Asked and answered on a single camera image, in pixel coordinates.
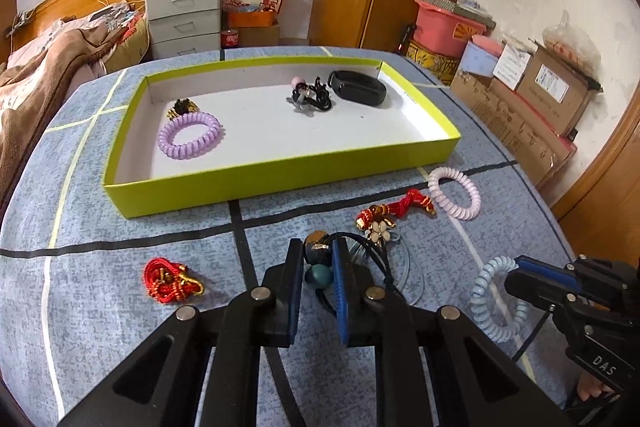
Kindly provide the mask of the person right hand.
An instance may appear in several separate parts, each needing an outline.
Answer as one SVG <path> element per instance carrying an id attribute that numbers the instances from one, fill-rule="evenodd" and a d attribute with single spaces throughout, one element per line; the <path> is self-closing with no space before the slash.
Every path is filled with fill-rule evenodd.
<path id="1" fill-rule="evenodd" d="M 600 395 L 612 392 L 612 388 L 589 373 L 582 372 L 578 378 L 577 394 L 582 401 L 587 401 L 590 398 L 599 398 Z"/>

